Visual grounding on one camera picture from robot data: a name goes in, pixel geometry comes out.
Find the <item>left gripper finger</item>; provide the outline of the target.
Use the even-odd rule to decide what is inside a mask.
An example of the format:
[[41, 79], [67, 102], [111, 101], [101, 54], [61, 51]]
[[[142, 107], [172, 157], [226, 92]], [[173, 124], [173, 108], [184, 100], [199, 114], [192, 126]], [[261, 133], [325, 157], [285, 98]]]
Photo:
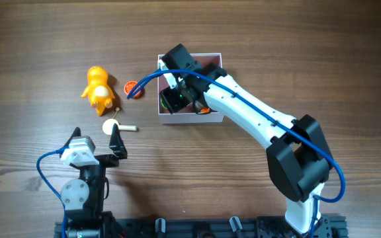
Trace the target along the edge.
[[74, 137], [79, 137], [79, 136], [81, 136], [81, 129], [79, 127], [76, 127], [73, 133], [71, 134], [71, 136], [69, 137], [69, 139], [66, 141], [66, 143], [62, 147], [63, 148], [67, 147]]
[[110, 135], [109, 148], [117, 158], [127, 158], [128, 152], [124, 142], [120, 136], [120, 131], [117, 124], [113, 124], [112, 133]]

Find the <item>white plush duck yellow hat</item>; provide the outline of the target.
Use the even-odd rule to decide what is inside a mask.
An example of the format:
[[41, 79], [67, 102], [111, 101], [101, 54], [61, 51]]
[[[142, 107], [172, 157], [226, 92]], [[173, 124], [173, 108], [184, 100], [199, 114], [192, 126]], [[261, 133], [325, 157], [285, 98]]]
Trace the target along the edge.
[[202, 108], [200, 110], [200, 114], [209, 114], [211, 112], [211, 110], [209, 108]]

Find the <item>orange dinosaur figure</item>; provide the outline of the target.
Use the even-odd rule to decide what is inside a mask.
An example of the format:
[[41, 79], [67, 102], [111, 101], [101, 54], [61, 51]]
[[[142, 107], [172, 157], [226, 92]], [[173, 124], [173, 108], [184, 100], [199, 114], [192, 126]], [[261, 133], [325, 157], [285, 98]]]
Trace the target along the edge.
[[98, 116], [102, 116], [107, 108], [113, 106], [115, 99], [108, 85], [108, 73], [100, 66], [93, 66], [87, 72], [87, 86], [81, 93], [81, 98], [88, 98], [91, 108]]

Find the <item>orange round wheel toy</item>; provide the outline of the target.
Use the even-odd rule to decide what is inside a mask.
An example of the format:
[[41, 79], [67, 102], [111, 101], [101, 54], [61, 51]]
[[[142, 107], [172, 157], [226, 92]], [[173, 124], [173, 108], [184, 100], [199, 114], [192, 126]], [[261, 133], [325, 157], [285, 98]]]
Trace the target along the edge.
[[[132, 92], [132, 89], [137, 85], [138, 83], [136, 81], [129, 81], [124, 85], [124, 92], [126, 95], [129, 95]], [[134, 96], [133, 99], [139, 99], [143, 96], [144, 91], [143, 90], [135, 90], [133, 91]]]

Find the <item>green patterned ball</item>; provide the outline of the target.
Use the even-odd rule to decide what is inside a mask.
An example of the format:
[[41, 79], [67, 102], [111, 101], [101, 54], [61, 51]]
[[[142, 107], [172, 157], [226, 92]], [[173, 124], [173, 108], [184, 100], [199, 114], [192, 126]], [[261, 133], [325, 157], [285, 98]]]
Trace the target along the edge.
[[160, 103], [161, 103], [161, 106], [165, 109], [165, 110], [168, 110], [168, 108], [165, 106], [164, 102], [162, 99], [160, 99]]

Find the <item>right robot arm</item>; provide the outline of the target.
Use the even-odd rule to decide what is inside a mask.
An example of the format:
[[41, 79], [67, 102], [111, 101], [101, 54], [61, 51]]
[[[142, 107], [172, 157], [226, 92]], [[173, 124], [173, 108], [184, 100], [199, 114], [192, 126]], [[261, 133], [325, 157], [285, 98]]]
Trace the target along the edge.
[[157, 72], [168, 86], [160, 103], [170, 113], [189, 104], [222, 113], [253, 136], [265, 149], [269, 176], [286, 197], [283, 234], [313, 237], [321, 217], [319, 198], [333, 165], [331, 152], [317, 121], [281, 113], [237, 84], [216, 64], [198, 62], [184, 68], [158, 61]]

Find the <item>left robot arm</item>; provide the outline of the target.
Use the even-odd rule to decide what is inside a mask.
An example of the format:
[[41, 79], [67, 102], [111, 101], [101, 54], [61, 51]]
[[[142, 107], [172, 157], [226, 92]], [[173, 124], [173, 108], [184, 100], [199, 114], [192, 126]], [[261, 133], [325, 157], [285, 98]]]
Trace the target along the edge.
[[66, 182], [60, 198], [64, 219], [60, 237], [125, 237], [126, 232], [112, 212], [103, 210], [109, 195], [108, 168], [118, 167], [119, 160], [128, 156], [118, 125], [112, 126], [109, 154], [95, 155], [95, 144], [76, 128], [60, 155], [64, 164], [79, 171], [77, 179]]

